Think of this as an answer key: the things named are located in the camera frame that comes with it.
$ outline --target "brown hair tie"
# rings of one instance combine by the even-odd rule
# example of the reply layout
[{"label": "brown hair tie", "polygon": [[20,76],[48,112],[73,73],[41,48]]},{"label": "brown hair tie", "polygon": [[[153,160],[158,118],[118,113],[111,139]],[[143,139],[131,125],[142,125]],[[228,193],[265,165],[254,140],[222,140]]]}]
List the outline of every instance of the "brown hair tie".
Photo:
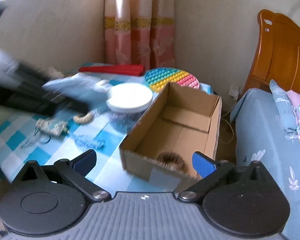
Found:
[{"label": "brown hair tie", "polygon": [[185,165],[185,161],[176,153],[161,153],[157,157],[157,161],[168,166],[172,166],[178,170],[183,170],[183,166]]}]

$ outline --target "power outlet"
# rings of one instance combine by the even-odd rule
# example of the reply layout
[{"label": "power outlet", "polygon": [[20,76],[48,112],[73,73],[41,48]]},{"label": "power outlet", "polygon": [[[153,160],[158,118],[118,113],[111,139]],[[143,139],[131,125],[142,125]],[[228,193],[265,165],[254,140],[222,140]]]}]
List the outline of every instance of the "power outlet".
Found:
[{"label": "power outlet", "polygon": [[232,85],[229,90],[229,96],[233,97],[234,100],[238,100],[239,97],[239,86]]}]

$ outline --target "rainbow pop fidget toy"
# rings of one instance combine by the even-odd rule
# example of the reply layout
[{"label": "rainbow pop fidget toy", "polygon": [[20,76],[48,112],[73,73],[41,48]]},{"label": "rainbow pop fidget toy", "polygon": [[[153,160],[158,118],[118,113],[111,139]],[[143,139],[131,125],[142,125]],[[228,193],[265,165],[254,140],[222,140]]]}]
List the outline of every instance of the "rainbow pop fidget toy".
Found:
[{"label": "rainbow pop fidget toy", "polygon": [[154,68],[146,73],[146,82],[152,91],[159,93],[168,82],[176,82],[182,87],[199,89],[200,83],[194,75],[176,68]]}]

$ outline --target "white wall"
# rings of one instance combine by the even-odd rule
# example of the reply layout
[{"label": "white wall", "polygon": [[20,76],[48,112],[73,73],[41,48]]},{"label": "white wall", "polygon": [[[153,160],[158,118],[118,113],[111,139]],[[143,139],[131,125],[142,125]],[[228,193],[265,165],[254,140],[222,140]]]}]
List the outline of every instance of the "white wall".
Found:
[{"label": "white wall", "polygon": [[300,0],[175,0],[177,67],[211,84],[229,109],[229,88],[243,88],[256,51],[257,13],[280,12],[300,26],[299,7]]},{"label": "white wall", "polygon": [[[104,62],[104,0],[6,0],[0,48],[40,69]],[[0,108],[0,123],[11,111]]]}]

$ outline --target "open brown box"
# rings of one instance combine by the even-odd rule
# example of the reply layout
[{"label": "open brown box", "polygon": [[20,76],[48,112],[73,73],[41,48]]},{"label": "open brown box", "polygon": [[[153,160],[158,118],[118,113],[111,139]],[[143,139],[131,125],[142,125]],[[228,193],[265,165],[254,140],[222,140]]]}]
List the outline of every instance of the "open brown box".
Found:
[{"label": "open brown box", "polygon": [[[202,179],[192,167],[192,154],[200,151],[215,159],[220,116],[220,97],[166,84],[120,144],[123,168],[157,186],[165,180],[177,192],[187,189]],[[183,171],[156,160],[170,152],[183,158]]]}]

